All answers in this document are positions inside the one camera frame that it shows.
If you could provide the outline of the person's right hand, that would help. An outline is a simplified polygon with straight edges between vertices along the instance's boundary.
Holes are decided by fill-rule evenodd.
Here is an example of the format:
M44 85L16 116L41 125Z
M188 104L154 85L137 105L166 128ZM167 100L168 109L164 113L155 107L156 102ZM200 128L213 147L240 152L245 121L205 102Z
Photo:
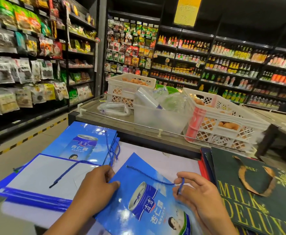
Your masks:
M217 187L197 173L180 171L174 184L195 188L195 202L176 199L195 215L204 235L239 235L233 225Z

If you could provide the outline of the blue can-print gift bag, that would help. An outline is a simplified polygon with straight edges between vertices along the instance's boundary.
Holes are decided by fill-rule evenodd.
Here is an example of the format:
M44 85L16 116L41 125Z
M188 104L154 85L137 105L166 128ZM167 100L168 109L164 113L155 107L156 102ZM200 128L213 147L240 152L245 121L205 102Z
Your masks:
M133 153L111 182L120 187L95 219L111 235L203 235L192 211L175 200L176 185Z

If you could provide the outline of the person's left forearm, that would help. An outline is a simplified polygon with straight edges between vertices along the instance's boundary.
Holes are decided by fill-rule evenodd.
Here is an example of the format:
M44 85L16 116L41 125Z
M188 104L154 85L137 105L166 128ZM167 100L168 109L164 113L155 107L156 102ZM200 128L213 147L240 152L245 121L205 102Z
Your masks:
M78 235L91 216L91 210L71 204L43 235Z

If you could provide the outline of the grey display counter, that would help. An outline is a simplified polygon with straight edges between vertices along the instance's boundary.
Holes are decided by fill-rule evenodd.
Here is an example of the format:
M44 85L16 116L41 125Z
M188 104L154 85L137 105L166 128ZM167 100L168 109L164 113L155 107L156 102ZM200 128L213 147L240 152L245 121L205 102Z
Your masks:
M239 154L248 158L255 157L256 149L252 153L245 153L226 146L196 140L195 144L189 143L181 134L174 134L167 131L157 130L134 123L134 116L113 117L100 113L97 107L107 99L107 94L92 97L91 99L78 103L77 108L68 114L68 125L74 121L88 123L100 127L110 128L117 131L122 142L131 143L137 146L162 151L165 155L174 154L185 158L199 160L202 147L218 147Z

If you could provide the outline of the translucent plastic bin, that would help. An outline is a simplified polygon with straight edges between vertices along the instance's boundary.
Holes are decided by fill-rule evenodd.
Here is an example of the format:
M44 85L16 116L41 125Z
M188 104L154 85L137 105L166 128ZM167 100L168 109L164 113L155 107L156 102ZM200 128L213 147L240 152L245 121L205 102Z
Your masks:
M182 113L151 108L140 104L133 105L134 123L143 126L146 131L170 137L178 137L191 118L190 113Z

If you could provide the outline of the dark green gift bag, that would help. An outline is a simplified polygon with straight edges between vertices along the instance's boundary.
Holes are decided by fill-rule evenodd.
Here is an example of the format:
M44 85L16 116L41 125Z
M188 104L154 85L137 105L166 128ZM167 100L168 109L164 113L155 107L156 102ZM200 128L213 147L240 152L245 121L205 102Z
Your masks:
M231 221L259 235L286 235L286 172L215 147L211 157Z

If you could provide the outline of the pile of brown eggs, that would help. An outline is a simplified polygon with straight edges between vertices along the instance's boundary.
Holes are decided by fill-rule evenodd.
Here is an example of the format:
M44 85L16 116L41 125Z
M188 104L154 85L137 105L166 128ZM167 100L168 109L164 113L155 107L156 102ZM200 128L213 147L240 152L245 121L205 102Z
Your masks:
M186 141L194 143L197 139L237 150L247 149L247 143L242 141L246 139L246 127L225 117L236 116L230 101L218 95L200 98L199 95L188 93L188 96L190 99L186 107L193 110L193 115L185 132Z

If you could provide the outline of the crumpled clear plastic bags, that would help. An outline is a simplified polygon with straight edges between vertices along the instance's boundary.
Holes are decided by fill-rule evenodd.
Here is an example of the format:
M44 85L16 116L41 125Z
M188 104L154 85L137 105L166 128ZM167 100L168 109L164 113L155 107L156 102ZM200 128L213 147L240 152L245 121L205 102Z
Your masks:
M166 87L153 90L153 98L168 111L181 113L184 111L187 96L183 93L168 94Z

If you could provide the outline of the large white plastic egg crate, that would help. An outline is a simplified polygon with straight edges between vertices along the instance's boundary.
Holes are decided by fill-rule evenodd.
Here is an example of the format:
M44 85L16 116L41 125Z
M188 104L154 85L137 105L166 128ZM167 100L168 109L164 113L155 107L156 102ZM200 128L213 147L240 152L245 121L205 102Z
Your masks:
M193 90L185 87L183 88L182 93L186 95L188 99L190 99L188 93L192 94L194 93L196 95L199 95L200 98L201 96L214 95L211 93L205 93L202 91ZM234 105L233 109L236 112L236 116L232 117L226 115L225 118L229 118L231 122L236 122L239 125L246 127L246 129L244 130L246 134L246 139L242 139L242 141L247 143L247 149L244 149L243 151L245 153L252 153L254 151L254 146L257 144L257 140L262 136L262 133L264 133L267 130L270 124L265 120L263 120L262 118L256 116L255 114L250 113L248 110L244 109L244 107L240 107L239 105L236 105L233 102L231 102L231 105ZM188 106L187 107L185 106L184 109L187 113L193 115L193 110L190 110ZM183 130L184 135L187 129L187 125Z

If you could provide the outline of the grey side counter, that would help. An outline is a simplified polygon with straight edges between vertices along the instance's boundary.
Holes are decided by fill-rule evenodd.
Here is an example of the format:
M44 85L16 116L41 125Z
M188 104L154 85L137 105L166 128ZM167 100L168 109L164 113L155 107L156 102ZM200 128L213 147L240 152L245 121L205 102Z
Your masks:
M272 150L272 151L276 151L277 154L278 153L281 154L284 149L286 150L286 113L285 112L281 112L277 110L269 110L269 109L265 109L259 106L253 106L253 105L248 105L248 104L240 104L240 107L244 107L250 113L253 113L256 116L262 118L263 120L268 122L270 125L276 124L280 126L278 136L273 142L273 144L270 146L268 151Z

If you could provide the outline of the rows of sauce bottles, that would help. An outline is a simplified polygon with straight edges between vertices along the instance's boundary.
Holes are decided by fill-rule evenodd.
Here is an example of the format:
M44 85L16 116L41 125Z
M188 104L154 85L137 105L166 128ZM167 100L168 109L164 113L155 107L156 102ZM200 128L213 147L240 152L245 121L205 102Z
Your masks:
M282 110L286 54L221 38L160 35L149 76L162 85L218 94L236 104Z

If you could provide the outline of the rows of hanging snack packets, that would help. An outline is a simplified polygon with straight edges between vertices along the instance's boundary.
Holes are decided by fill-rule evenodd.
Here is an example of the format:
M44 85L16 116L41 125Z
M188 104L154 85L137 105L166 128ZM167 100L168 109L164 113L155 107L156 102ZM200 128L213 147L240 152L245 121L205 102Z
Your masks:
M0 0L0 116L67 106L59 0Z

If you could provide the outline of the black snack shelf unit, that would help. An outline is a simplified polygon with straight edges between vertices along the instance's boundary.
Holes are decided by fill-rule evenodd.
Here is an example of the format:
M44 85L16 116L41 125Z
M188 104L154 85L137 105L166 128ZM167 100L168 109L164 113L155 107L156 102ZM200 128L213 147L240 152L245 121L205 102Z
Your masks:
M0 144L92 98L96 30L76 0L0 0Z

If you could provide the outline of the black bottle shelf unit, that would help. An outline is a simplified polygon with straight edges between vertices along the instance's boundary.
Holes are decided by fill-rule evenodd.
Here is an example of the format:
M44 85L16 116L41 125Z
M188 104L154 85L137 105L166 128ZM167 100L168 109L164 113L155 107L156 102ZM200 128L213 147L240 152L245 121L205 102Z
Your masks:
M220 95L237 105L286 113L286 24L274 31L251 31L262 43L215 32L160 26L148 76L161 85Z

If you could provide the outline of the yellow hanging sign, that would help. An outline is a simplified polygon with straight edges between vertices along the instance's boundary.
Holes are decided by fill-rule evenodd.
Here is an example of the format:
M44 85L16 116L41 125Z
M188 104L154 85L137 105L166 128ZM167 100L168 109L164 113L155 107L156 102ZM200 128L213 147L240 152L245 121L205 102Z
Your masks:
M202 0L178 0L173 23L193 28Z

